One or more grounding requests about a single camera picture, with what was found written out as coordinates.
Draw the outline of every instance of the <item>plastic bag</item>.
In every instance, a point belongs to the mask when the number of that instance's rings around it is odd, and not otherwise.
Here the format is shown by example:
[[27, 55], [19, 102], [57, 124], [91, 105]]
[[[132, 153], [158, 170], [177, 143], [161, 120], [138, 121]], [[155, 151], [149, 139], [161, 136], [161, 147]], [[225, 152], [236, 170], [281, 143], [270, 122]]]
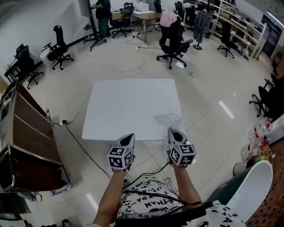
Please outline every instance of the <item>plastic bag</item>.
[[182, 117], [179, 117], [175, 115], [174, 113], [170, 113], [167, 115], [164, 114], [159, 114], [156, 116], [153, 116], [154, 120], [157, 122], [157, 124], [160, 126], [162, 129], [162, 153], [166, 153], [168, 150], [168, 129], [169, 127], [176, 128], [182, 132], [184, 132], [184, 122], [182, 120]]

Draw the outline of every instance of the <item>pink cloth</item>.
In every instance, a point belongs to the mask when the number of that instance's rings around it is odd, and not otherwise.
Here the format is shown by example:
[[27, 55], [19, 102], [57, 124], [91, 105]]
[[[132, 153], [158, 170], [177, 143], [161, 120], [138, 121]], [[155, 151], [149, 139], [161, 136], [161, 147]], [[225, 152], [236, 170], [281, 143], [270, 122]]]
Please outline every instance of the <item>pink cloth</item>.
[[163, 27], [169, 27], [173, 22], [176, 22], [178, 17], [181, 17], [173, 12], [164, 12], [161, 16], [160, 25]]

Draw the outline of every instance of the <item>plastic bottle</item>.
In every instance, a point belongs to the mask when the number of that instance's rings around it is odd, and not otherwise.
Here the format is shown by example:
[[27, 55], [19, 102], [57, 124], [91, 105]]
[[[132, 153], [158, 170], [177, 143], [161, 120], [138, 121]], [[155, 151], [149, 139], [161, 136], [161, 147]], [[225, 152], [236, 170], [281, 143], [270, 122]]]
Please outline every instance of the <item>plastic bottle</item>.
[[241, 158], [246, 161], [256, 155], [261, 155], [264, 147], [267, 145], [266, 139], [256, 143], [249, 143], [241, 149]]
[[252, 130], [248, 132], [248, 139], [251, 142], [256, 142], [271, 130], [273, 119], [270, 117], [265, 117], [263, 120], [259, 121]]

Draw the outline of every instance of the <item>white tile floor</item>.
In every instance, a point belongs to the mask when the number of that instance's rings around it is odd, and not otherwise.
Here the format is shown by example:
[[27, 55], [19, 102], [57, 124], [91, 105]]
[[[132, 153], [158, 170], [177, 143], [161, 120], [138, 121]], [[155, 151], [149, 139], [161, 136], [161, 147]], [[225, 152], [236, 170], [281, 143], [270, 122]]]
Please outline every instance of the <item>white tile floor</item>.
[[[148, 44], [159, 47], [160, 36], [157, 31], [149, 33]], [[189, 31], [184, 34], [185, 39], [192, 36]], [[92, 158], [112, 174], [106, 159], [110, 144], [85, 141], [81, 137], [93, 83], [125, 77], [174, 79], [186, 134], [197, 151], [196, 162], [187, 171], [201, 198], [206, 200], [216, 187], [232, 177], [233, 165], [240, 161], [240, 148], [248, 142], [247, 131], [257, 121], [256, 109], [249, 105], [249, 99], [252, 93], [257, 94], [259, 85], [264, 85], [264, 78], [269, 78], [270, 66], [254, 59], [248, 62], [235, 51], [235, 59], [225, 58], [222, 51], [217, 51], [220, 40], [212, 37], [203, 39], [202, 51], [189, 48], [183, 57], [187, 68], [178, 67], [174, 61], [173, 69], [169, 70], [166, 62], [156, 61], [161, 50], [136, 52], [137, 45], [126, 44], [129, 39], [130, 35], [109, 38], [107, 44], [95, 47], [92, 52], [88, 48], [91, 44], [73, 46], [70, 54], [75, 61], [66, 63], [63, 71], [43, 68], [45, 75], [37, 86], [31, 86], [30, 93], [43, 108], [50, 109], [55, 122], [71, 120], [81, 110], [69, 128]], [[193, 72], [194, 77], [190, 77], [189, 72]], [[24, 214], [23, 218], [34, 227], [60, 224], [63, 219], [83, 226], [94, 219], [109, 179], [66, 128], [55, 126], [54, 130], [59, 153], [71, 173], [74, 187], [54, 197], [42, 192], [43, 201], [29, 203], [31, 213]], [[161, 141], [137, 142], [136, 159], [130, 171], [132, 178], [153, 172], [166, 163], [161, 145]], [[170, 166], [157, 177], [167, 176], [177, 186]]]

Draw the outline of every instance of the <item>brown cabinet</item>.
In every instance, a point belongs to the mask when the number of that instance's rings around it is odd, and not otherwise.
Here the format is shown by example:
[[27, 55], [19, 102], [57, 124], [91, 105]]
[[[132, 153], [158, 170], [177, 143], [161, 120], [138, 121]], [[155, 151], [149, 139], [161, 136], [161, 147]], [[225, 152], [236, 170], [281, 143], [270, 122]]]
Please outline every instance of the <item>brown cabinet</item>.
[[70, 183], [49, 116], [16, 80], [0, 101], [0, 186], [4, 192], [50, 191]]

